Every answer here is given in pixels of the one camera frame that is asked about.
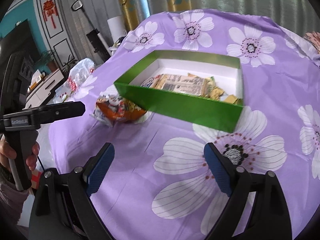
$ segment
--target blue gripper pad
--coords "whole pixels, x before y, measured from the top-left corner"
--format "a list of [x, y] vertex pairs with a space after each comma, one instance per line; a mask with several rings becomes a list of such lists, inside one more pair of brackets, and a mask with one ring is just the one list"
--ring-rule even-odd
[[204, 146], [204, 159], [207, 162], [221, 192], [226, 193], [228, 197], [230, 197], [232, 194], [230, 176], [222, 166], [221, 162], [209, 144]]
[[88, 175], [87, 178], [87, 190], [86, 193], [88, 197], [91, 194], [96, 193], [115, 157], [115, 148], [112, 144], [109, 144], [109, 147], [103, 150], [103, 154], [100, 159], [97, 161], [97, 164], [92, 169], [92, 172]]

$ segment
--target finger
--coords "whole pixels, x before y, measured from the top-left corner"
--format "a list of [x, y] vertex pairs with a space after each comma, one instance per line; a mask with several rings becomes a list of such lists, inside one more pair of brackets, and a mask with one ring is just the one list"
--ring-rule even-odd
[[36, 169], [36, 164], [32, 165], [31, 167], [29, 167], [29, 170], [34, 171]]
[[34, 164], [37, 163], [37, 160], [38, 160], [37, 155], [32, 154], [32, 155], [28, 156], [28, 158], [26, 159], [26, 164], [29, 167], [32, 167]]
[[35, 145], [32, 147], [32, 152], [35, 155], [38, 155], [40, 151], [40, 145], [38, 144], [38, 142], [35, 143]]
[[0, 141], [0, 153], [9, 159], [15, 159], [17, 157], [16, 151], [12, 149], [6, 141]]

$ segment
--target gripper handle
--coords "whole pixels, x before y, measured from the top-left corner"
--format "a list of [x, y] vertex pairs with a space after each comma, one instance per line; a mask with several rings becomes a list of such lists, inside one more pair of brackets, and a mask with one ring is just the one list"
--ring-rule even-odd
[[31, 170], [26, 164], [28, 156], [32, 155], [32, 147], [38, 138], [37, 130], [12, 131], [4, 134], [5, 140], [17, 153], [17, 157], [9, 159], [10, 169], [19, 191], [31, 187]]

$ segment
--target floral tablecloth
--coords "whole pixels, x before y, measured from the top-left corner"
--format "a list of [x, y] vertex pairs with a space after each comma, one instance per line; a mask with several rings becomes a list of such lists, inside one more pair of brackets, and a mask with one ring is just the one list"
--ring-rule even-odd
[[[234, 133], [150, 112], [113, 128], [89, 115], [99, 93], [154, 49], [240, 58], [246, 107]], [[91, 200], [114, 237], [201, 240], [228, 200], [203, 158], [204, 145], [213, 142], [221, 152], [242, 146], [244, 168], [277, 174], [295, 237], [320, 203], [318, 66], [311, 44], [267, 17], [212, 9], [152, 15], [79, 89], [75, 99], [86, 105], [85, 114], [50, 126], [56, 165], [69, 172], [111, 142], [115, 159]], [[246, 224], [253, 197], [236, 233]]]

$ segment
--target green box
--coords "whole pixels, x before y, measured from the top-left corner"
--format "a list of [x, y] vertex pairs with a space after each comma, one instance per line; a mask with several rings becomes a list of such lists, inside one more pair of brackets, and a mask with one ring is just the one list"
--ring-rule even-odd
[[[229, 104], [210, 98], [140, 87], [158, 74], [214, 76], [219, 87], [240, 100]], [[115, 81], [121, 96], [143, 109], [217, 130], [233, 132], [243, 109], [243, 81], [236, 57], [180, 50], [155, 50]]]

